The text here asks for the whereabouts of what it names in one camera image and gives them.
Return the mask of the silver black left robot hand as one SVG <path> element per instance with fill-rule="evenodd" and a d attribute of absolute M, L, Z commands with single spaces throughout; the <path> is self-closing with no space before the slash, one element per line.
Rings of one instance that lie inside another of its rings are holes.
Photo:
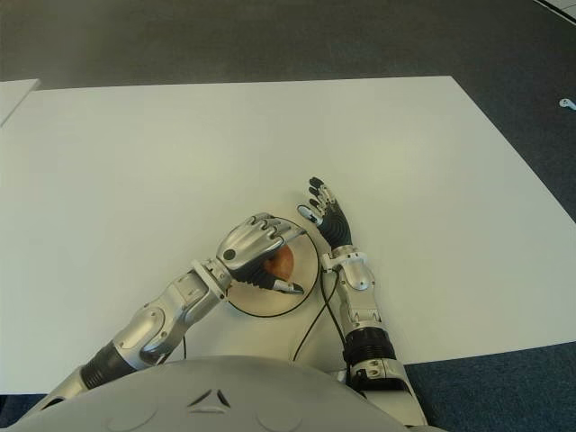
<path fill-rule="evenodd" d="M 279 293 L 303 295 L 301 286 L 265 270 L 264 262 L 305 233 L 305 229 L 288 220 L 259 213 L 244 220 L 226 236 L 216 257 L 236 281 Z"/>

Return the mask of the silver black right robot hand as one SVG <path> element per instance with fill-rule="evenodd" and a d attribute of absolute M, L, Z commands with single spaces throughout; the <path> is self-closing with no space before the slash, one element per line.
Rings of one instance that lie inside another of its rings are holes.
<path fill-rule="evenodd" d="M 351 246 L 351 230 L 336 196 L 317 177 L 312 177 L 309 185 L 312 198 L 308 205 L 300 204 L 297 207 L 298 213 L 316 226 L 331 249 Z"/>

